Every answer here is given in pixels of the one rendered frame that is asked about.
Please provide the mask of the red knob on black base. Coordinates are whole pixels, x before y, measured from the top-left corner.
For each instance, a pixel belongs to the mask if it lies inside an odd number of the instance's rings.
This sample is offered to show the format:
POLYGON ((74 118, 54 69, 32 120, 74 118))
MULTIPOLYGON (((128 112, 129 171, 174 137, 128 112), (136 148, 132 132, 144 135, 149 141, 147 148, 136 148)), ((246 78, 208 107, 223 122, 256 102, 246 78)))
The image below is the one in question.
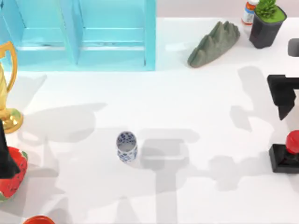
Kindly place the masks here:
POLYGON ((272 144, 269 156, 274 173, 299 174, 299 130, 289 132, 285 144, 272 144))

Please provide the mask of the dark grey rounded object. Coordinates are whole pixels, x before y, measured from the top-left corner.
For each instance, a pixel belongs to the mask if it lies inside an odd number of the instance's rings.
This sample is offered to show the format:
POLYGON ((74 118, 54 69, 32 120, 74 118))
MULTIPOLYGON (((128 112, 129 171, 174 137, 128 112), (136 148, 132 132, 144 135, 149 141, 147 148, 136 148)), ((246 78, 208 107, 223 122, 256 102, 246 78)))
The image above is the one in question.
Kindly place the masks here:
POLYGON ((299 38, 292 38, 288 42, 288 55, 299 57, 299 38))

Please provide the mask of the black pot with green plant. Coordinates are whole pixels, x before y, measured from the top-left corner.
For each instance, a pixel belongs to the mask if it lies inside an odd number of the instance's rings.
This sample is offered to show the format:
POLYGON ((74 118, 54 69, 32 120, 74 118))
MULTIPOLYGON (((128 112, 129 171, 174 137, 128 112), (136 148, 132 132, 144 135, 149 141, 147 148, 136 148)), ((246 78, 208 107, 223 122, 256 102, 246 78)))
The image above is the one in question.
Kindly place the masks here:
POLYGON ((255 10, 249 41, 257 49, 270 47, 287 14, 276 0, 259 0, 255 10))

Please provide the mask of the grey-green rock ornament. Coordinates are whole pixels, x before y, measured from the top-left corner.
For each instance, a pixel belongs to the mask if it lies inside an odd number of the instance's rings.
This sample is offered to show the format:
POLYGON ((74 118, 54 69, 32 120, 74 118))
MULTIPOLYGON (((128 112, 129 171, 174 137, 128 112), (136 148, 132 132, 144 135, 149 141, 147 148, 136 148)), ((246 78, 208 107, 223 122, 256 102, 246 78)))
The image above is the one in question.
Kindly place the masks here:
POLYGON ((239 40, 239 28, 229 22, 218 21, 211 32, 205 35, 188 57, 192 68, 202 67, 227 53, 239 40))

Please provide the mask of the orange and white bottle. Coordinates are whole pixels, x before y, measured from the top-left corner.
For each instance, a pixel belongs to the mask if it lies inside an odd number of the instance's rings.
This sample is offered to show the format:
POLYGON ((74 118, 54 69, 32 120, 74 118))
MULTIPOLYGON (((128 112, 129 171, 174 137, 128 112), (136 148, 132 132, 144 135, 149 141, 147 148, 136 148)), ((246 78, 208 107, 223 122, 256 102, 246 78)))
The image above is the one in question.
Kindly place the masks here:
POLYGON ((255 8, 259 0, 246 0, 246 4, 243 11, 242 23, 247 26, 251 26, 254 19, 255 8))

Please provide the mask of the blue and white cup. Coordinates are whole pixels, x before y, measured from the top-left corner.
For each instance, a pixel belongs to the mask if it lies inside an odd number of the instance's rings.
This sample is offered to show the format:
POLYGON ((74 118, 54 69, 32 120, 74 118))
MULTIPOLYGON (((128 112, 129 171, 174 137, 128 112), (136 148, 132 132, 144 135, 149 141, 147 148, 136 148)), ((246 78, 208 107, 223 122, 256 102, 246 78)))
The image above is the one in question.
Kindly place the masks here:
POLYGON ((135 135, 130 131, 121 132, 116 139, 116 149, 122 162, 127 163, 135 160, 138 153, 135 135))

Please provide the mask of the light blue rack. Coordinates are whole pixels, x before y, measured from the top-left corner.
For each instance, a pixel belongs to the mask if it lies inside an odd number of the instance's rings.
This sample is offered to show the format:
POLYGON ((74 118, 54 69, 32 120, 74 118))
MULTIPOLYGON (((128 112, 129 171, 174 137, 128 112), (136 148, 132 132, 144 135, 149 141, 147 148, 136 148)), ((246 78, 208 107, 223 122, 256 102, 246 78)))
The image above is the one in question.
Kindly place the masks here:
POLYGON ((0 0, 0 44, 22 71, 156 66, 156 0, 0 0))

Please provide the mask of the red round object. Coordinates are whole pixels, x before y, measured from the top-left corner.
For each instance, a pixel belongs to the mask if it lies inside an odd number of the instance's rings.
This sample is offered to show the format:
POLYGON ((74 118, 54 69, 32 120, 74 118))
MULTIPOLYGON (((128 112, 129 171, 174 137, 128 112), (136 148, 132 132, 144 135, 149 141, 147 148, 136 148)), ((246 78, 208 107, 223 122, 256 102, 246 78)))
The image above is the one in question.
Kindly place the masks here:
POLYGON ((37 215, 26 219, 22 224, 56 224, 56 223, 48 216, 37 215))

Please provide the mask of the gold trophy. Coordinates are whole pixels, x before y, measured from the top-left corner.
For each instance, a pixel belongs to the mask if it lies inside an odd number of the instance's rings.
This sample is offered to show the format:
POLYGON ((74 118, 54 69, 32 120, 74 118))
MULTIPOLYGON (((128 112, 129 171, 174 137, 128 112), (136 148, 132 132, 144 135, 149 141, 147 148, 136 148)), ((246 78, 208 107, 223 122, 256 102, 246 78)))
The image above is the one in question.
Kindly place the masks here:
POLYGON ((24 117, 17 109, 7 108, 6 106, 8 93, 12 90, 17 77, 17 56, 16 50, 11 41, 0 45, 0 59, 6 56, 7 51, 9 51, 11 55, 12 70, 10 81, 7 84, 4 76, 4 69, 0 62, 0 120, 4 128, 4 132, 9 134, 15 132, 22 126, 24 117))

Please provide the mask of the red watermelon-patterned object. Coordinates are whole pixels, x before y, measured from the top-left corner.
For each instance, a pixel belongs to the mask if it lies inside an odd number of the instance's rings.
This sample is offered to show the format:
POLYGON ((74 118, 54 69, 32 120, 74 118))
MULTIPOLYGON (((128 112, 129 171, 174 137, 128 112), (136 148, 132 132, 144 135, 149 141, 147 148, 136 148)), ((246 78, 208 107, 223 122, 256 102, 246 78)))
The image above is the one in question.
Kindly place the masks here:
POLYGON ((8 147, 13 160, 20 169, 12 179, 0 179, 0 202, 11 198, 21 185, 28 168, 28 155, 15 147, 8 147))

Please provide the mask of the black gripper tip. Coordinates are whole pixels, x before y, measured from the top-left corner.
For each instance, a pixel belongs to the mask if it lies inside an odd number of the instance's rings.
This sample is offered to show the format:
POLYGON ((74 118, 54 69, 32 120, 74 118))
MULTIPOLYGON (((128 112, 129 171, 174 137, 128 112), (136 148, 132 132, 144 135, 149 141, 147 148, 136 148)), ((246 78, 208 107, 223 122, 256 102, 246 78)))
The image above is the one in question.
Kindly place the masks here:
POLYGON ((0 179, 12 179, 18 173, 20 169, 8 151, 4 127, 0 119, 0 179))

